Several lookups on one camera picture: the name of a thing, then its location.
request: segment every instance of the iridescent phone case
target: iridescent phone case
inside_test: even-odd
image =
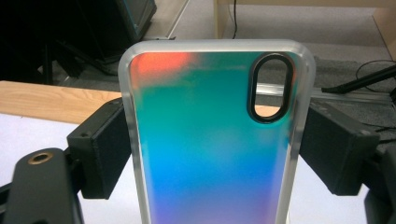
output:
[[[254,109],[257,70],[287,66],[282,106]],[[315,62],[287,40],[149,41],[119,67],[143,223],[282,223]]]

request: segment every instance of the black cable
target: black cable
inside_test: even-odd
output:
[[[236,24],[236,0],[233,0],[233,39],[235,39],[236,32],[238,31],[238,24]]]
[[[383,145],[383,144],[392,143],[392,142],[396,142],[396,138],[380,140],[378,144]]]
[[[322,92],[345,94],[377,82],[396,77],[396,64],[336,87],[322,88]]]
[[[363,123],[363,124],[367,125],[367,126],[380,128],[380,129],[375,130],[376,133],[382,133],[382,132],[388,131],[388,130],[396,130],[396,127],[382,126],[382,125],[369,124],[369,123]]]
[[[358,70],[356,70],[356,73],[355,73],[356,79],[359,79],[359,77],[358,77],[359,71],[360,71],[365,65],[370,64],[370,63],[396,63],[396,61],[393,61],[393,60],[374,60],[374,61],[370,61],[370,62],[368,62],[368,63],[364,63],[364,64],[362,64],[362,65],[358,68]],[[379,92],[379,91],[375,91],[375,90],[373,90],[373,89],[371,89],[371,88],[369,88],[369,87],[367,87],[367,86],[364,87],[364,88],[366,88],[366,89],[369,90],[369,91]]]

